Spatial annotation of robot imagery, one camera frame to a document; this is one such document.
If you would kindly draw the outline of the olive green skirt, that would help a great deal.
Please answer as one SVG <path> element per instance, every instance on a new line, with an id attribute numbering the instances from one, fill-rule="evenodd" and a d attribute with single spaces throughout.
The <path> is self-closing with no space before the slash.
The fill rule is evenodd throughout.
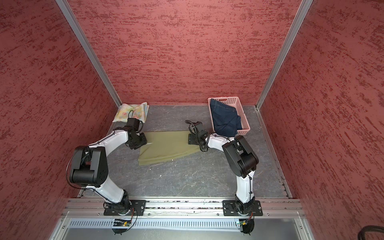
<path id="1" fill-rule="evenodd" d="M 140 148 L 140 166 L 179 159 L 200 151 L 198 145 L 188 144 L 190 132 L 145 132 L 147 144 Z"/>

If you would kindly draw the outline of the floral pastel skirt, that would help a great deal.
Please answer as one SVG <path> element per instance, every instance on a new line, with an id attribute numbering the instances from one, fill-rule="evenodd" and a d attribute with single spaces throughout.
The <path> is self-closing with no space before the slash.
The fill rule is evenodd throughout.
<path id="1" fill-rule="evenodd" d="M 127 122 L 128 118 L 135 118 L 143 123 L 147 120 L 150 105 L 147 102 L 139 105 L 122 104 L 114 117 L 113 122 Z"/>

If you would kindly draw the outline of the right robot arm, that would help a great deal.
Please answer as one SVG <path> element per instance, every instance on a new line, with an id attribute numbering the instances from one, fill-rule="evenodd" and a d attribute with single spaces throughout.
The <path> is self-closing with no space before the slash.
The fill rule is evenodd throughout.
<path id="1" fill-rule="evenodd" d="M 237 191 L 235 209 L 241 216 L 251 216 L 254 211 L 255 195 L 253 178 L 259 159 L 244 136 L 224 137 L 210 134 L 202 122 L 185 121 L 189 128 L 189 144 L 199 146 L 202 152 L 216 149 L 224 153 L 230 169 L 236 175 Z"/>

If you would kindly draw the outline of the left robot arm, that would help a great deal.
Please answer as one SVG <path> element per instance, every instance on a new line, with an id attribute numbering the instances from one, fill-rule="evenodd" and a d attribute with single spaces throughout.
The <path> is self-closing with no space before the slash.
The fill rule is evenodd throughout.
<path id="1" fill-rule="evenodd" d="M 138 133 L 131 127 L 120 127 L 93 144 L 79 146 L 68 164 L 71 168 L 66 173 L 68 182 L 101 196 L 105 200 L 105 216 L 142 216 L 147 201 L 131 201 L 128 192 L 111 180 L 108 155 L 121 145 L 137 150 L 146 144 L 144 133 Z"/>

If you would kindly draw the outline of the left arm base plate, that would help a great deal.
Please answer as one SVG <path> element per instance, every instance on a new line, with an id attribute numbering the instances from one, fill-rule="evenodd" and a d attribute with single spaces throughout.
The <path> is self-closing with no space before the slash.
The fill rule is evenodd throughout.
<path id="1" fill-rule="evenodd" d="M 114 204 L 104 202 L 104 216 L 142 216 L 146 207 L 146 200 L 128 200 L 128 204 Z"/>

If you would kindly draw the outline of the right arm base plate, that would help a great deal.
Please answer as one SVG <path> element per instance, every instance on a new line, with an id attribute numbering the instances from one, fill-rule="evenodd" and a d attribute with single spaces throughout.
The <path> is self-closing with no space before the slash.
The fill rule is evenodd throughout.
<path id="1" fill-rule="evenodd" d="M 251 200 L 250 202 L 244 204 L 241 201 L 224 200 L 222 205 L 224 216 L 263 216 L 260 201 Z"/>

